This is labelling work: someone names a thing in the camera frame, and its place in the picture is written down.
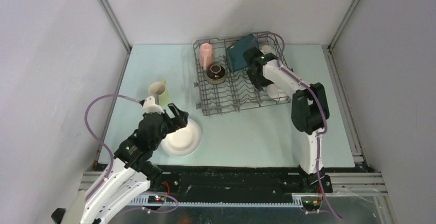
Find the white paper plate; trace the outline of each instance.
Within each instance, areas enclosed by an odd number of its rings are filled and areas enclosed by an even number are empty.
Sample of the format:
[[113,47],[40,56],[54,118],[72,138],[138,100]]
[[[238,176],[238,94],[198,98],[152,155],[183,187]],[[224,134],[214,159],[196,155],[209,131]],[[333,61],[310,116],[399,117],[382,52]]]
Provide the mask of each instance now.
[[168,134],[160,145],[170,156],[187,156],[198,148],[201,139],[200,126],[188,118],[188,124],[185,128]]

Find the pale green cup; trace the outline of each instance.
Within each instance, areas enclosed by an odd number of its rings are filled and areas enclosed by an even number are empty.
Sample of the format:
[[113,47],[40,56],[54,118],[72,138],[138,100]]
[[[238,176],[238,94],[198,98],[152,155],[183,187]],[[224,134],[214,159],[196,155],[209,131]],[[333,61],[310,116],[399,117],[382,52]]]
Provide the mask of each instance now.
[[149,87],[149,94],[150,95],[156,95],[159,97],[159,103],[160,106],[165,106],[168,104],[168,88],[167,88],[167,81],[164,79],[161,82],[154,82]]

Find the gray dish rack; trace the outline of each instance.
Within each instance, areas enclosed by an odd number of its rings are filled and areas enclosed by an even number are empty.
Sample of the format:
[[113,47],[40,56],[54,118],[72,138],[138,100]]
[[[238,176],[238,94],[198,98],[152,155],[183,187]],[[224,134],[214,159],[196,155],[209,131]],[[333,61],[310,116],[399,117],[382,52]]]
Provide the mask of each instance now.
[[[252,33],[256,38],[265,32]],[[194,45],[195,67],[197,72],[197,82],[194,87],[198,88],[200,102],[196,104],[197,109],[201,109],[203,115],[225,114],[234,111],[265,107],[271,105],[285,104],[291,102],[290,98],[272,99],[266,93],[266,90],[256,89],[248,78],[246,68],[230,72],[226,61],[226,48],[238,41],[242,36],[232,36],[228,38],[210,38],[197,40]],[[280,41],[275,35],[258,38],[259,47],[263,45],[271,46],[278,55],[282,55],[280,61],[287,66],[285,58],[281,53],[282,47]],[[213,85],[206,80],[206,72],[200,65],[199,48],[203,43],[209,43],[213,46],[215,63],[220,64],[226,70],[226,81],[222,84]]]

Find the black bowl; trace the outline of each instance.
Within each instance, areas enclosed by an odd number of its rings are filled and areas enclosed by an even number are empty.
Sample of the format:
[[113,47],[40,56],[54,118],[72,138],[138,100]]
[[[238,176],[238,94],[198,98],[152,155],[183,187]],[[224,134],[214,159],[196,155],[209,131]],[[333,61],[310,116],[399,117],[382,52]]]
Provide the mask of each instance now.
[[207,68],[206,80],[211,84],[221,84],[226,81],[226,70],[224,67],[213,64]]

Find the table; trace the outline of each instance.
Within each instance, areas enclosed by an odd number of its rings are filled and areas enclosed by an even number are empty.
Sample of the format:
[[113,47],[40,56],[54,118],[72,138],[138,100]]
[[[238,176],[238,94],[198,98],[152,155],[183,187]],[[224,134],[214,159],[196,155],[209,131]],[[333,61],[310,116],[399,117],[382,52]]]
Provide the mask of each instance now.
[[[333,83],[321,45],[286,45],[286,62],[307,82],[324,85],[329,108],[329,132],[323,136],[322,158],[326,167],[354,167],[351,149],[339,111]],[[205,117],[199,102],[192,45],[134,45],[119,93],[136,99],[148,96],[148,86],[167,80],[170,102],[187,111],[201,127],[198,149],[185,157],[172,157],[162,148],[151,162],[165,165],[296,167],[301,159],[301,140],[290,119],[290,103]],[[117,100],[105,143],[115,151],[142,119],[139,105]],[[103,150],[99,163],[108,163]]]

